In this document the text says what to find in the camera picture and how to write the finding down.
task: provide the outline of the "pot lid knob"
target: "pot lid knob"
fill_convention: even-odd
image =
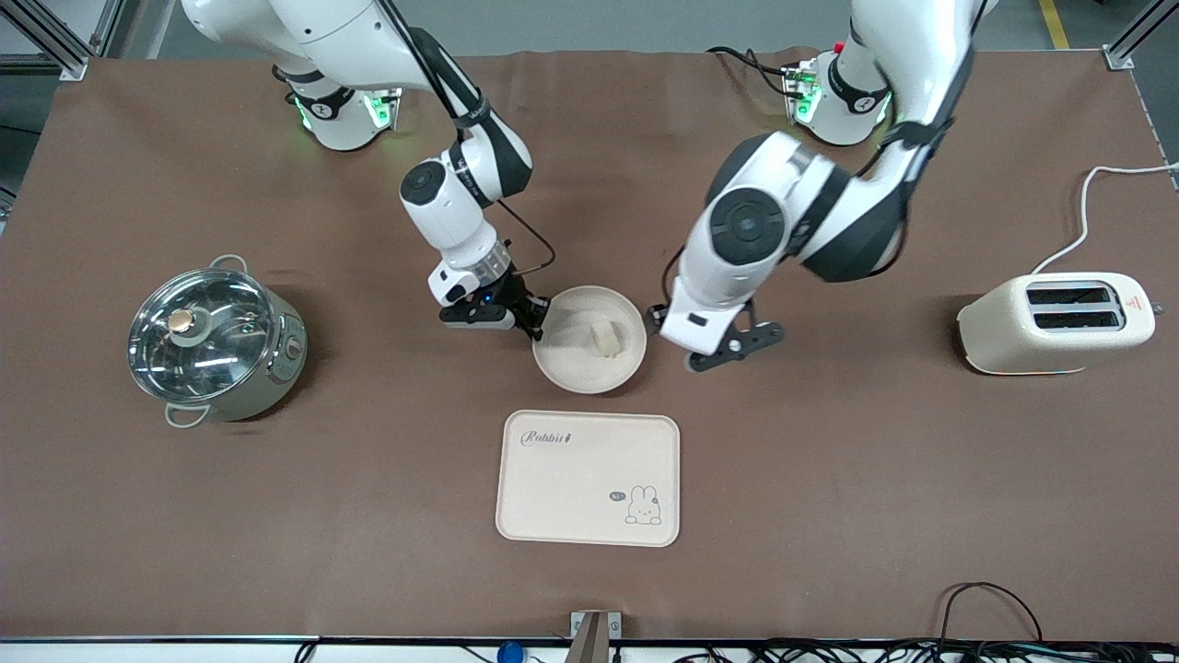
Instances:
[[[172,311],[172,315],[167,316],[167,329],[173,334],[184,334],[189,329],[192,329],[192,326],[196,324],[196,322],[197,319],[192,315],[192,311],[186,308],[182,308]]]

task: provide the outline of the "blue object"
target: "blue object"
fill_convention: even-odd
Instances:
[[[523,663],[523,648],[520,643],[514,641],[508,641],[500,645],[500,650],[495,652],[496,663]]]

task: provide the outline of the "glass pot lid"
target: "glass pot lid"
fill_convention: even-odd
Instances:
[[[156,290],[131,323],[131,374],[158,399],[213,399],[264,362],[278,332],[274,317],[265,289],[241,271],[182,274]]]

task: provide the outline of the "pot handle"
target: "pot handle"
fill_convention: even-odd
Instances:
[[[195,428],[199,426],[200,422],[204,421],[206,416],[209,416],[209,412],[211,409],[212,407],[208,405],[203,405],[199,407],[190,407],[184,405],[167,403],[164,406],[164,420],[167,421],[167,425],[171,426],[172,428],[179,428],[182,431],[186,428]],[[180,424],[179,421],[176,420],[176,414],[178,412],[199,412],[200,415],[197,416],[195,421],[191,421],[189,424]]]
[[[250,267],[245,264],[245,258],[243,258],[237,254],[225,254],[224,256],[217,256],[216,258],[213,258],[213,262],[209,263],[209,268],[216,269],[218,267],[222,267],[222,264],[226,262],[239,262],[242,263],[241,273],[250,274]]]

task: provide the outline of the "white power cord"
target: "white power cord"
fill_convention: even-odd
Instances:
[[[1167,170],[1179,170],[1179,163],[1173,163],[1173,164],[1170,164],[1170,165],[1155,166],[1155,168],[1111,168],[1111,166],[1098,166],[1098,168],[1091,170],[1088,177],[1085,178],[1085,184],[1081,184],[1081,235],[1075,241],[1073,241],[1072,244],[1069,244],[1069,245],[1065,247],[1063,249],[1056,251],[1055,254],[1053,254],[1053,255],[1043,258],[1043,262],[1041,262],[1040,264],[1035,265],[1035,269],[1032,270],[1032,274],[1040,274],[1041,271],[1043,271],[1043,268],[1046,268],[1049,264],[1056,262],[1056,260],[1059,260],[1059,258],[1068,255],[1074,249],[1076,249],[1076,247],[1080,247],[1082,243],[1085,243],[1085,239],[1089,236],[1089,210],[1088,210],[1088,208],[1089,208],[1089,183],[1093,182],[1093,178],[1096,177],[1096,175],[1099,172],[1114,172],[1114,173],[1119,173],[1119,175],[1144,175],[1144,173],[1147,173],[1147,172],[1162,172],[1162,171],[1167,171]]]

